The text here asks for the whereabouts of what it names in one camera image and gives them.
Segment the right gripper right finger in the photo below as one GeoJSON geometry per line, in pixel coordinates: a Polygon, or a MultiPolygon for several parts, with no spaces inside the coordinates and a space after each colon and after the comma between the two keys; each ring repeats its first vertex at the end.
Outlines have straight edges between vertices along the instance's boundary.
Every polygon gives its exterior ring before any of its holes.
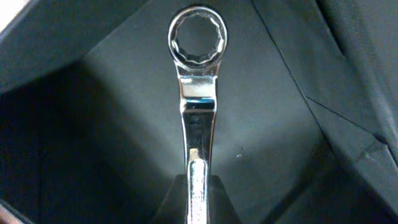
{"type": "Polygon", "coordinates": [[[209,184],[209,223],[241,224],[220,177],[212,175],[209,184]]]}

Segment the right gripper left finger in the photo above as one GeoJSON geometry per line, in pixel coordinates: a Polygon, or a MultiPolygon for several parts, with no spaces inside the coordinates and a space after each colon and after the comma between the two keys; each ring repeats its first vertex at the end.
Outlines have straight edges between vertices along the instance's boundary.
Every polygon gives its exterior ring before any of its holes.
{"type": "Polygon", "coordinates": [[[187,176],[176,175],[159,209],[150,224],[186,224],[187,222],[187,176]]]}

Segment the silver ring wrench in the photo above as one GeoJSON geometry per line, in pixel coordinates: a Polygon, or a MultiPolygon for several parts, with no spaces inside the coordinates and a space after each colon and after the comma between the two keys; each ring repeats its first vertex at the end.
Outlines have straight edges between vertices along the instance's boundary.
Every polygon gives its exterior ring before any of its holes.
{"type": "Polygon", "coordinates": [[[187,223],[209,223],[209,184],[220,63],[228,45],[223,18],[206,6],[182,9],[171,20],[167,42],[177,71],[182,120],[187,223]],[[201,17],[216,29],[215,46],[207,54],[188,54],[178,42],[178,30],[190,19],[201,17]]]}

